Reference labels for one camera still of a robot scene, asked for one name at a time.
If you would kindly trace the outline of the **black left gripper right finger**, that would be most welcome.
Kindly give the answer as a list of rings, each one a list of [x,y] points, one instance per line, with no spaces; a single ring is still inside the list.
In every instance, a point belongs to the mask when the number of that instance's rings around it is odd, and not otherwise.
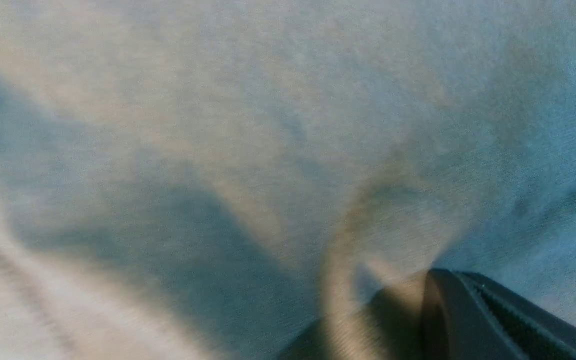
[[[576,360],[576,326],[480,273],[430,269],[425,360]]]

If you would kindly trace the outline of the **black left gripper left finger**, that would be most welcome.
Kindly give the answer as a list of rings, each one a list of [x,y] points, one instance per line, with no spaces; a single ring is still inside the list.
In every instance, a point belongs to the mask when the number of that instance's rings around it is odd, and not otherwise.
[[[328,360],[322,321],[316,320],[278,353],[279,360]]]

